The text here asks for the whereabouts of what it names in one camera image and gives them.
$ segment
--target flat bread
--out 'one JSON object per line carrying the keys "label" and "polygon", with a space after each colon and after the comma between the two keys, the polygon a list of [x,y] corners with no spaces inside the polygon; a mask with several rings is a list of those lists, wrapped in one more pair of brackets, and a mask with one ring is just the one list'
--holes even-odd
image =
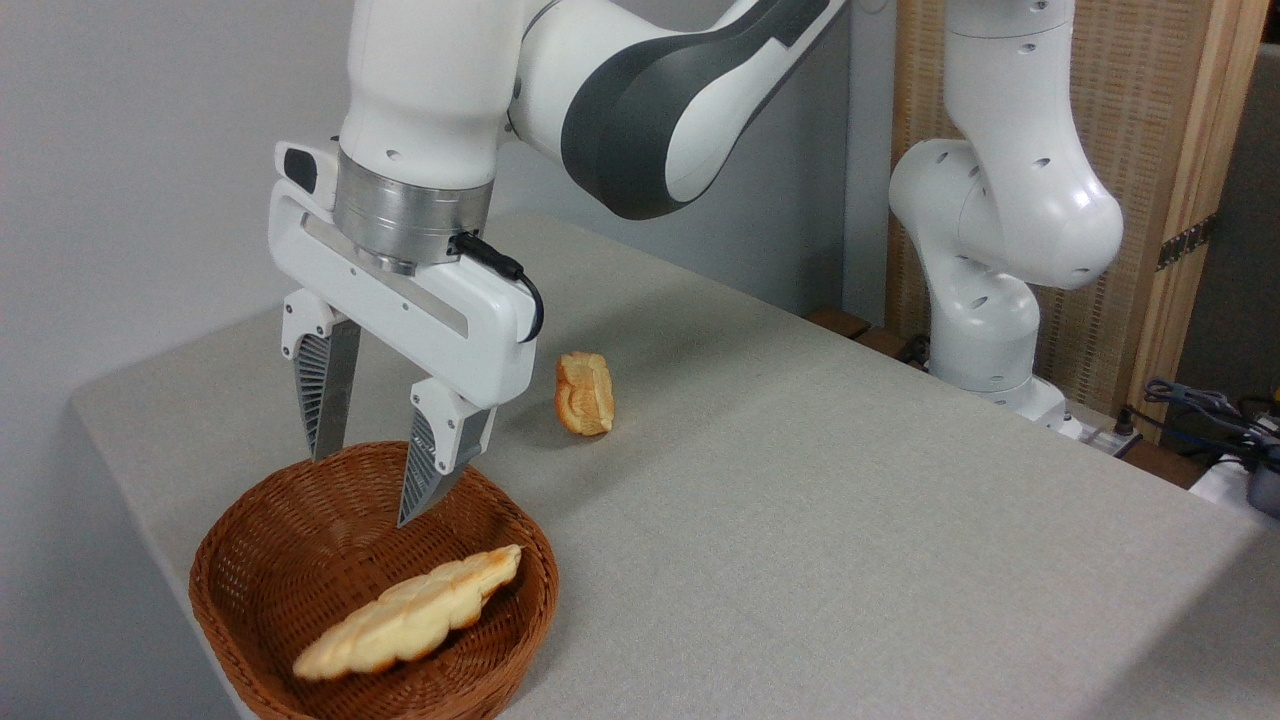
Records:
{"label": "flat bread", "polygon": [[424,657],[440,647],[449,630],[476,624],[485,602],[515,579],[518,566],[520,546],[508,544],[392,585],[303,650],[293,674],[333,680]]}

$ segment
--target metal hinge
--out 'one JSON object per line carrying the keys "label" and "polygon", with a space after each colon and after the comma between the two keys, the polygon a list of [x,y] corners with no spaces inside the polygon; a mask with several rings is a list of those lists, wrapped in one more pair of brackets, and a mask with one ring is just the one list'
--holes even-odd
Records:
{"label": "metal hinge", "polygon": [[1156,269],[1164,270],[1165,268],[1181,260],[1184,255],[1189,255],[1193,250],[1208,242],[1208,238],[1213,234],[1213,228],[1216,225],[1217,213],[1213,213],[1212,215],[1178,233],[1171,240],[1166,240],[1165,243],[1160,246],[1160,260],[1156,261]]}

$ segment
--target white wall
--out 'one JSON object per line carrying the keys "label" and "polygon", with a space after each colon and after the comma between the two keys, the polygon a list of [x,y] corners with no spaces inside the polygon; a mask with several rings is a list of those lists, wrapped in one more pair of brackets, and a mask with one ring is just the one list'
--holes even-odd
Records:
{"label": "white wall", "polygon": [[[628,6],[694,28],[728,0]],[[229,716],[70,391],[287,291],[268,258],[275,140],[332,132],[349,0],[0,0],[0,716]],[[548,163],[538,208],[790,310],[840,300],[847,35],[833,33],[698,204],[646,225]]]}

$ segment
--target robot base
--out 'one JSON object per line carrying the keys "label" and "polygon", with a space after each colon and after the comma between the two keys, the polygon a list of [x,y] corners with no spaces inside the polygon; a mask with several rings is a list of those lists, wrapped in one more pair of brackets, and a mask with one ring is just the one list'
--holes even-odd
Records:
{"label": "robot base", "polygon": [[1071,439],[1079,439],[1084,429],[1080,421],[1066,411],[1066,397],[1062,396],[1062,391],[1036,375],[1015,388],[974,395]]}

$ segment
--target woven wood screen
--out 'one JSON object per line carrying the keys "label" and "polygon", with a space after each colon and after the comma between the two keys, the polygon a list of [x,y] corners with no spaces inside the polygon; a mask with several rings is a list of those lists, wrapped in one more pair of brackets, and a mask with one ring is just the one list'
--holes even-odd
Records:
{"label": "woven wood screen", "polygon": [[[943,5],[899,1],[895,163],[916,142],[959,137],[942,106]],[[1096,283],[1036,288],[1036,372],[1069,400],[1114,413],[1137,400],[1130,384],[1176,369],[1199,265],[1178,263],[1192,277],[1169,282],[1157,260],[1165,240],[1217,206],[1265,13],[1266,0],[1078,0],[1071,104],[1125,236]],[[888,329],[928,332],[924,277],[896,222],[887,286]]]}

